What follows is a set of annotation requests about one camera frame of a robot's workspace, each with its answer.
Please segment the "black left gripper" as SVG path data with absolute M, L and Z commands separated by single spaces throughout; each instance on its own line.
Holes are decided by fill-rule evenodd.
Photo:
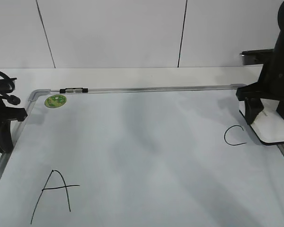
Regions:
M 11 153 L 14 148 L 10 122 L 23 122 L 27 117 L 25 108 L 8 107 L 4 103 L 17 106 L 21 102 L 19 97 L 11 94 L 15 90 L 15 80 L 0 71 L 0 153 Z

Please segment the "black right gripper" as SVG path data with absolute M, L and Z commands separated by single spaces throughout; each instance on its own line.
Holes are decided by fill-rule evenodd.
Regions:
M 257 82 L 239 87 L 236 97 L 244 100 L 247 125 L 251 125 L 264 109 L 260 98 L 280 101 L 276 111 L 284 119 L 284 58 L 265 58 Z

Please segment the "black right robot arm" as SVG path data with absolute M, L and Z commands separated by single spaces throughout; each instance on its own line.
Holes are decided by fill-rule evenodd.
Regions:
M 257 82 L 240 87 L 236 92 L 237 99 L 245 105 L 243 115 L 248 125 L 264 109 L 262 99 L 277 100 L 277 112 L 284 119 L 284 1 L 279 8 L 277 22 L 280 33 L 273 49 L 241 52 L 244 65 L 263 66 Z

